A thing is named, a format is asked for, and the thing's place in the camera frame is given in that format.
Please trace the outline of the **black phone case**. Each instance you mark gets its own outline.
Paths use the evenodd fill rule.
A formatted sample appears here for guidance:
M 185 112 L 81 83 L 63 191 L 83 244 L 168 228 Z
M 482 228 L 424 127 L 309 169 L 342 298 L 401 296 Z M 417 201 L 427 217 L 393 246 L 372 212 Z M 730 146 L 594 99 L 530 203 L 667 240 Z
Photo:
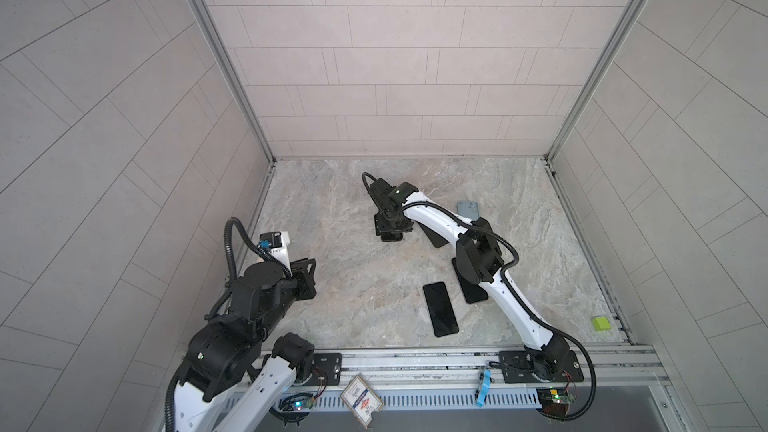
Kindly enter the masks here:
M 448 241 L 443 236 L 427 227 L 423 223 L 419 222 L 419 226 L 435 248 L 441 248 L 448 244 Z

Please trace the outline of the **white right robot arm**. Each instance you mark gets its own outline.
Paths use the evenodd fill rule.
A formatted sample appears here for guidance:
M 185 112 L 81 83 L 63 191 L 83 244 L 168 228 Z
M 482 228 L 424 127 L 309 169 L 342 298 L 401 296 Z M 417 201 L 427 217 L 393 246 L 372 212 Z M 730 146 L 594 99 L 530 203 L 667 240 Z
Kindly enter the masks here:
M 541 318 L 509 277 L 519 254 L 508 241 L 486 220 L 456 215 L 408 182 L 393 186 L 368 172 L 362 181 L 377 208 L 375 231 L 382 241 L 400 241 L 418 224 L 434 247 L 452 246 L 458 274 L 484 290 L 517 330 L 533 375 L 541 381 L 560 376 L 570 352 L 566 334 Z

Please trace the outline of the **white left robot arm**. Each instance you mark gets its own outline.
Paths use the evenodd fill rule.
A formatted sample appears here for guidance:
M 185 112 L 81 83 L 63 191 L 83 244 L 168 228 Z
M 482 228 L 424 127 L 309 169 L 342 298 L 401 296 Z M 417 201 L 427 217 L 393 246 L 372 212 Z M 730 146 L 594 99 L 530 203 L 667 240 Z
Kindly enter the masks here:
M 314 373 L 314 345 L 295 333 L 275 341 L 260 369 L 254 362 L 290 306 L 316 296 L 315 268 L 311 258 L 292 262 L 288 271 L 266 261 L 235 276 L 224 295 L 228 312 L 206 320 L 172 376 L 164 398 L 165 431 L 212 429 L 214 413 L 247 374 L 253 375 L 251 388 L 221 427 L 252 430 L 285 389 Z

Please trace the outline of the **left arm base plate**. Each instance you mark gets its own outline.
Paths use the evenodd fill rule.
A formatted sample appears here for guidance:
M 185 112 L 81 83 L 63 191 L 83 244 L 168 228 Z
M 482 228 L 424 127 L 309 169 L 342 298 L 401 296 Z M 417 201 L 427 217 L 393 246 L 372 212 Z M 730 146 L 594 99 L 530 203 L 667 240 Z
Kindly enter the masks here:
M 338 386 L 341 380 L 343 355 L 315 353 L 312 361 L 298 365 L 293 385 L 297 387 Z

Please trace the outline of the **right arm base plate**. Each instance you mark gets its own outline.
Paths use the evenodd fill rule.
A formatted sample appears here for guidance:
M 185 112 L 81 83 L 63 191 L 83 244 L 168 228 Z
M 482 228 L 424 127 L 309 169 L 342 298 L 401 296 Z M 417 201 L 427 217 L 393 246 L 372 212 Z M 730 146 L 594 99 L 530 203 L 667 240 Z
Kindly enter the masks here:
M 504 382 L 517 383 L 576 383 L 584 381 L 586 367 L 569 350 L 562 359 L 552 360 L 541 351 L 506 350 L 498 355 Z

